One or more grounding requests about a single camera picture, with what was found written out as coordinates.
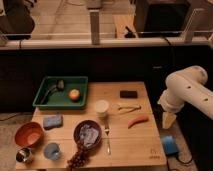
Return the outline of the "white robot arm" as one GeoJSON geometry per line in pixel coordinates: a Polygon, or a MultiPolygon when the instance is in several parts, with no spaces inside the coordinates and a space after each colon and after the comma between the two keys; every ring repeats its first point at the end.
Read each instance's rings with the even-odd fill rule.
{"type": "Polygon", "coordinates": [[[163,108],[162,128],[169,129],[185,103],[190,103],[213,120],[213,91],[205,87],[208,74],[200,66],[191,66],[169,74],[166,89],[158,104],[163,108]]]}

